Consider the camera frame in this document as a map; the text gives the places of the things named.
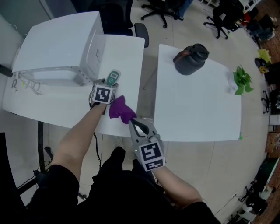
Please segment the yellow object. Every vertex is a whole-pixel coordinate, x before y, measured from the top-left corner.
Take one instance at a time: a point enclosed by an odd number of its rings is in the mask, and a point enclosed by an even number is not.
[[[261,50],[258,50],[258,53],[259,53],[259,57],[261,59],[264,59],[266,61],[266,63],[268,63],[268,65],[272,64],[268,50],[261,49]]]
[[[266,68],[265,68],[264,66],[261,66],[261,67],[259,68],[259,71],[261,72],[261,74],[264,74],[264,73],[267,72],[267,70],[266,70]]]

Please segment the green handheld device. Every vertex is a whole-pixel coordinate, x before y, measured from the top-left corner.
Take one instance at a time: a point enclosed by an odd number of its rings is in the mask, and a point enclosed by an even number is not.
[[[116,69],[113,69],[110,72],[110,74],[108,75],[105,84],[108,86],[112,86],[113,84],[115,84],[119,81],[120,76],[121,76],[121,72]]]

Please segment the kettle handle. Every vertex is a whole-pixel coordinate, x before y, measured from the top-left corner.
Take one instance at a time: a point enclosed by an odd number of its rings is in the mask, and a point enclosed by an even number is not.
[[[178,54],[176,55],[176,57],[173,59],[173,62],[174,62],[174,63],[177,63],[182,57],[189,56],[190,54],[191,54],[190,51],[187,51],[187,50],[181,51],[181,52],[178,53]]]

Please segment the green plant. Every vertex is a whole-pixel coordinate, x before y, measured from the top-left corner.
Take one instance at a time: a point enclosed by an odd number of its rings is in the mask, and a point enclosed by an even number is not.
[[[251,88],[250,83],[252,83],[251,81],[251,77],[244,71],[242,66],[238,66],[236,69],[236,72],[233,72],[234,75],[234,81],[238,87],[237,91],[235,92],[235,95],[241,95],[244,92],[249,93],[253,90],[253,88]]]

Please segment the white cable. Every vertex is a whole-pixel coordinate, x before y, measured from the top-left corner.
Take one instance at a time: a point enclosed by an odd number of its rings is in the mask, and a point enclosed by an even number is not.
[[[204,200],[206,202],[206,204],[208,204],[208,201],[206,199],[202,198],[202,200]]]
[[[11,26],[14,26],[15,28],[16,28],[16,30],[17,30],[17,33],[20,35],[20,36],[26,36],[27,34],[20,34],[19,32],[18,32],[18,28],[17,28],[17,26],[16,25],[14,25],[14,24],[11,24],[11,23],[8,23],[9,25],[11,25]]]
[[[233,200],[233,199],[234,199],[234,197],[231,198],[231,199],[229,199],[229,201],[228,201],[220,210],[218,210],[218,211],[214,214],[214,216],[216,216],[220,211],[222,211],[222,209],[225,208],[225,207],[229,204],[229,202],[230,202],[231,200]]]

